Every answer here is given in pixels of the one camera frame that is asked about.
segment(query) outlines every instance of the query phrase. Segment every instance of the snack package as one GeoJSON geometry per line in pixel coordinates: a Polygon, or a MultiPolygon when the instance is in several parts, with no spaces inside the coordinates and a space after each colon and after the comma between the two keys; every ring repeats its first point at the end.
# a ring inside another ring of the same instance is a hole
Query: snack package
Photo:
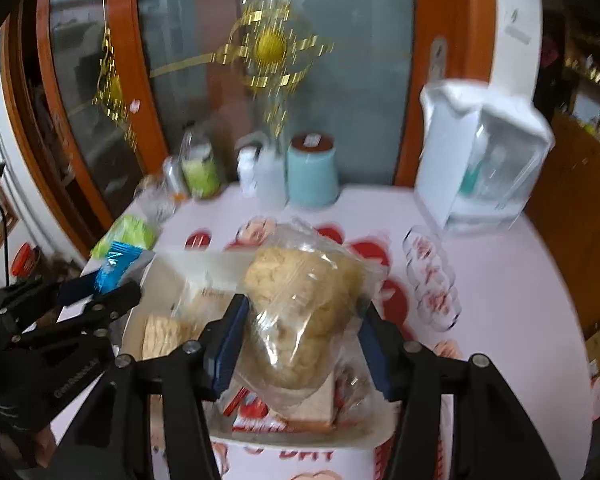
{"type": "Polygon", "coordinates": [[[296,222],[258,249],[242,287],[251,301],[237,373],[285,416],[333,371],[386,270],[296,222]]]}
{"type": "MultiPolygon", "coordinates": [[[[148,317],[142,342],[143,360],[169,355],[185,341],[198,339],[207,323],[224,316],[234,297],[233,292],[217,290],[210,286],[197,291],[189,301],[191,295],[192,290],[187,285],[171,317],[148,317]]],[[[213,403],[203,401],[203,408],[208,420],[213,403]]],[[[152,447],[164,450],[161,396],[151,396],[149,413],[152,447]]]]}
{"type": "Polygon", "coordinates": [[[109,251],[113,242],[151,249],[156,241],[156,235],[146,222],[133,215],[122,215],[91,250],[91,257],[101,260],[109,251]]]}
{"type": "Polygon", "coordinates": [[[206,286],[199,290],[191,301],[186,301],[189,291],[183,292],[171,315],[193,327],[192,339],[198,339],[207,323],[221,319],[234,298],[233,292],[206,286]]]}
{"type": "Polygon", "coordinates": [[[100,267],[96,274],[96,290],[106,294],[116,288],[122,279],[122,275],[138,259],[141,253],[142,249],[140,247],[113,242],[107,252],[105,264],[100,267]]]}
{"type": "Polygon", "coordinates": [[[229,387],[231,395],[219,400],[224,416],[235,413],[234,431],[252,433],[329,433],[333,431],[333,375],[313,395],[296,406],[291,416],[274,412],[247,388],[229,387]]]}

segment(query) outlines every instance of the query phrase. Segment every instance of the bread dough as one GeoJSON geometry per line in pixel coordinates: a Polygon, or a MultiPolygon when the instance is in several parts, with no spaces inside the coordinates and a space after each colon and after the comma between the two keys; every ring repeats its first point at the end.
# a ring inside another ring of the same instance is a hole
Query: bread dough
{"type": "Polygon", "coordinates": [[[341,253],[260,248],[244,277],[253,310],[243,352],[247,379],[318,389],[356,314],[364,269],[341,253]]]}

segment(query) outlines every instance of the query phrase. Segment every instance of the plastic bag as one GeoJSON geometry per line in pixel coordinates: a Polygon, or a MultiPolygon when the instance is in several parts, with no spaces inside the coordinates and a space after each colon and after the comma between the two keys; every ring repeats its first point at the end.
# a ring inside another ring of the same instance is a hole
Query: plastic bag
{"type": "Polygon", "coordinates": [[[337,426],[356,426],[374,414],[371,374],[357,339],[350,339],[336,364],[334,408],[337,426]]]}
{"type": "Polygon", "coordinates": [[[197,291],[193,299],[189,301],[190,294],[189,284],[187,284],[171,317],[193,326],[192,339],[198,339],[208,323],[222,319],[234,298],[234,292],[206,286],[197,291]]]}
{"type": "Polygon", "coordinates": [[[310,226],[279,224],[248,267],[251,301],[237,372],[279,413],[318,390],[356,333],[386,269],[310,226]]]}
{"type": "Polygon", "coordinates": [[[91,257],[103,259],[112,242],[122,242],[141,249],[151,249],[155,244],[155,232],[146,222],[133,215],[122,215],[110,227],[100,241],[91,250],[91,257]]]}
{"type": "Polygon", "coordinates": [[[147,175],[140,181],[134,192],[134,201],[146,218],[146,223],[156,231],[177,209],[166,181],[153,175],[147,175]]]}
{"type": "Polygon", "coordinates": [[[106,262],[96,274],[95,288],[101,294],[118,286],[122,275],[138,259],[142,249],[133,245],[113,242],[107,252],[106,262]]]}

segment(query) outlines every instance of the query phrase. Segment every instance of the white wall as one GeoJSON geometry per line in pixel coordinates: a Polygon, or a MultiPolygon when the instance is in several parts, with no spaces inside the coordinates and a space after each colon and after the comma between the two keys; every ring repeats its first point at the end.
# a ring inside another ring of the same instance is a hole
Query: white wall
{"type": "Polygon", "coordinates": [[[542,42],[542,0],[496,0],[491,85],[533,98],[542,42]]]}
{"type": "MultiPolygon", "coordinates": [[[[0,180],[2,190],[7,194],[11,204],[14,206],[20,220],[9,235],[10,262],[17,253],[20,246],[29,241],[32,245],[38,245],[42,251],[51,255],[60,253],[65,259],[73,259],[83,264],[84,259],[75,249],[66,236],[56,218],[40,194],[34,183],[27,165],[20,153],[11,128],[7,114],[7,108],[2,93],[2,82],[0,79],[0,132],[5,144],[7,156],[13,175],[6,175],[0,180]]],[[[0,286],[4,285],[4,253],[0,250],[0,286]]]]}

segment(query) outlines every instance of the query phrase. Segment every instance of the light blue container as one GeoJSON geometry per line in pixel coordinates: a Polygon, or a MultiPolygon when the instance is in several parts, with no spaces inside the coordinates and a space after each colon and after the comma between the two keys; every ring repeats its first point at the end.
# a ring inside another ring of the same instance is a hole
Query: light blue container
{"type": "Polygon", "coordinates": [[[335,156],[331,137],[301,134],[292,139],[286,150],[286,185],[292,205],[318,209],[338,199],[340,186],[335,156]]]}

